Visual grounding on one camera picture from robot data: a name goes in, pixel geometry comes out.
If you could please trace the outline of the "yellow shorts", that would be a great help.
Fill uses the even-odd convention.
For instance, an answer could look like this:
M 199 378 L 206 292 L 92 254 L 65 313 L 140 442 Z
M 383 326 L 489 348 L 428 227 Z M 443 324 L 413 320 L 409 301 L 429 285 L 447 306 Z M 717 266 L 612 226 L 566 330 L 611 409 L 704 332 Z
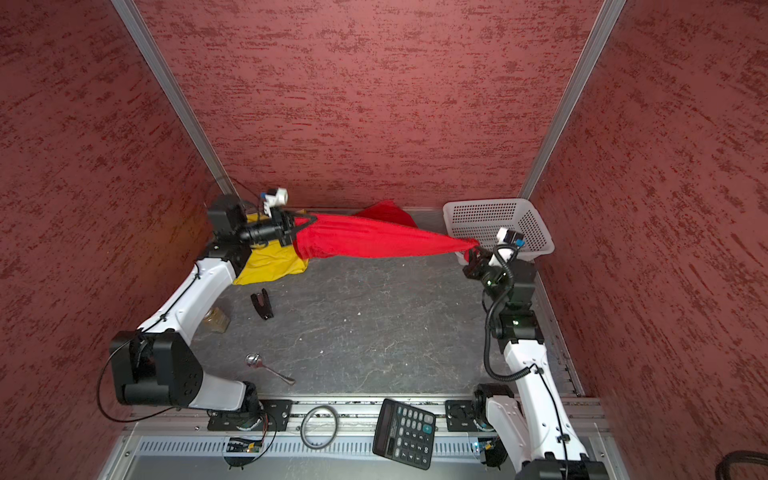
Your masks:
M 258 243 L 252 247 L 251 255 L 243 270 L 234 281 L 235 285 L 267 283 L 288 275 L 304 273 L 309 261 L 299 257 L 293 244 L 283 246 L 278 239 L 268 244 Z

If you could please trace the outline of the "red shorts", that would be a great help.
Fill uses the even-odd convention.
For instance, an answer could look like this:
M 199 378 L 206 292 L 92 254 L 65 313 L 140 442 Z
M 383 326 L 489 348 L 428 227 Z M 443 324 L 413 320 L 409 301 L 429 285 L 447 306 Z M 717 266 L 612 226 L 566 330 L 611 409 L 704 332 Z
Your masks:
M 466 254 L 479 246 L 474 239 L 457 239 L 417 227 L 414 219 L 393 201 L 385 200 L 354 215 L 314 215 L 310 224 L 299 219 L 303 229 L 294 249 L 304 259 L 335 256 L 354 258 L 424 257 L 448 253 Z

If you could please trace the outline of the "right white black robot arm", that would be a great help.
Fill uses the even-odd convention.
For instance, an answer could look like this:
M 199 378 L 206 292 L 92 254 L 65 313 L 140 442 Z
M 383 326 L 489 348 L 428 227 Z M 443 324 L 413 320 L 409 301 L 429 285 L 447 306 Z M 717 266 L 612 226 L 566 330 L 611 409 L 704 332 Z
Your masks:
M 532 309 L 536 270 L 519 259 L 520 243 L 467 254 L 464 275 L 482 285 L 483 366 L 491 383 L 475 391 L 474 409 L 493 429 L 518 479 L 606 479 L 566 414 Z

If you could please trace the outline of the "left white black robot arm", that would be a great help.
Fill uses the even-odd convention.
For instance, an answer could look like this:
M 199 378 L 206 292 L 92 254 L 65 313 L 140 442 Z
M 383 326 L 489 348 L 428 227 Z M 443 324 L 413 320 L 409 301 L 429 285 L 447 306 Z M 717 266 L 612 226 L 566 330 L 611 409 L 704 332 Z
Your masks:
M 251 221 L 243 200 L 222 194 L 208 208 L 213 237 L 189 276 L 137 329 L 111 341 L 104 372 L 113 378 L 117 401 L 126 406 L 202 410 L 232 430 L 265 430 L 269 416 L 250 382 L 205 372 L 190 344 L 205 315 L 243 272 L 252 250 L 276 241 L 292 245 L 316 223 L 311 214 L 285 210 L 287 192 L 262 197 L 263 217 Z

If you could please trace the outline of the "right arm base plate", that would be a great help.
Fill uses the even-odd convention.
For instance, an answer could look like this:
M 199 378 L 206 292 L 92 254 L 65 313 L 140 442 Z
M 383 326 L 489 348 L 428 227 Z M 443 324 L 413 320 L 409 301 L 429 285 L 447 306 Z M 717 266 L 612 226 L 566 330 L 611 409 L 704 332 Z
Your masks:
M 472 400 L 446 400 L 444 406 L 449 432 L 474 433 L 483 430 L 485 424 L 477 416 Z

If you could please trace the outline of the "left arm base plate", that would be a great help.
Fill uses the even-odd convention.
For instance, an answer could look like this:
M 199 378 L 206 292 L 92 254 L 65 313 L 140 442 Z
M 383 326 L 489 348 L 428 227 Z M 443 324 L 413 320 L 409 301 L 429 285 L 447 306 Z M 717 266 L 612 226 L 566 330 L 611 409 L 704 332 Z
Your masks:
M 260 401 L 257 413 L 208 410 L 207 430 L 213 432 L 285 431 L 294 402 L 288 399 Z

